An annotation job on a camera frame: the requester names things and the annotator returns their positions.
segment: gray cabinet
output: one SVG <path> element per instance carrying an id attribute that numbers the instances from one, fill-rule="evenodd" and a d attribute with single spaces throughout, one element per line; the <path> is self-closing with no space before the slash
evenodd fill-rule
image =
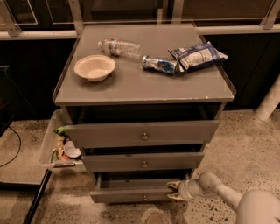
<path id="1" fill-rule="evenodd" d="M 106 80 L 78 77 L 75 62 L 103 54 L 97 43 L 106 38 L 138 42 L 169 59 L 168 49 L 202 41 L 190 24 L 86 26 L 54 96 L 93 177 L 94 202 L 168 200 L 165 184 L 192 176 L 235 93 L 217 66 L 169 77 L 111 57 L 116 70 Z"/>

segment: gray countertop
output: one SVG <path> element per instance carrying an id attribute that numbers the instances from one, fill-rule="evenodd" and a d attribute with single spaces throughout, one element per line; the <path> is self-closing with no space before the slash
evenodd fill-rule
<path id="1" fill-rule="evenodd" d="M 90 82 L 74 72 L 77 60 L 105 55 L 97 43 L 114 38 L 140 43 L 143 53 L 172 59 L 168 50 L 202 43 L 191 24 L 133 24 L 85 26 L 66 76 L 55 99 L 59 106 L 142 104 L 173 102 L 226 102 L 234 95 L 217 66 L 169 77 L 142 69 L 141 61 L 109 56 L 115 71 L 101 82 Z"/>

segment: clear water bottle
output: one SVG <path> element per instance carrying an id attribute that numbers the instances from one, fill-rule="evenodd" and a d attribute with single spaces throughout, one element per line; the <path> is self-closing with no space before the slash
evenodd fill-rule
<path id="1" fill-rule="evenodd" d="M 98 46 L 107 54 L 124 56 L 140 60 L 142 58 L 142 46 L 121 39 L 107 38 L 98 42 Z"/>

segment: wire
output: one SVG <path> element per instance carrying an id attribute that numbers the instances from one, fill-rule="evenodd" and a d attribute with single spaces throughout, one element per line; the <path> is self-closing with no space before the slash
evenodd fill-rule
<path id="1" fill-rule="evenodd" d="M 8 127 L 8 128 L 11 129 L 17 135 L 18 140 L 19 140 L 19 146 L 18 146 L 18 150 L 17 150 L 16 156 L 13 159 L 11 159 L 9 162 L 7 162 L 5 164 L 0 164 L 0 167 L 3 167 L 5 165 L 9 164 L 10 162 L 12 162 L 18 156 L 18 153 L 20 152 L 20 148 L 21 148 L 21 138 L 20 138 L 19 134 L 13 128 L 11 128 L 11 127 Z"/>

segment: floor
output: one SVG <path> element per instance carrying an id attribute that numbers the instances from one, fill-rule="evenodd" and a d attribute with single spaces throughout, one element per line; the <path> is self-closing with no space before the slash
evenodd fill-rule
<path id="1" fill-rule="evenodd" d="M 0 181 L 40 183 L 45 173 L 39 163 L 40 145 L 48 122 L 12 123 L 21 137 L 21 150 L 14 161 L 0 167 Z M 224 111 L 193 178 L 210 171 L 238 192 L 257 188 L 280 198 L 279 145 L 279 109 L 268 121 L 258 119 L 252 110 Z M 8 129 L 0 138 L 0 165 L 17 150 L 18 137 Z M 221 199 L 106 205 L 91 200 L 92 190 L 86 172 L 52 175 L 32 223 L 235 223 L 235 213 Z M 32 197 L 30 192 L 0 191 L 0 223 L 23 223 Z"/>

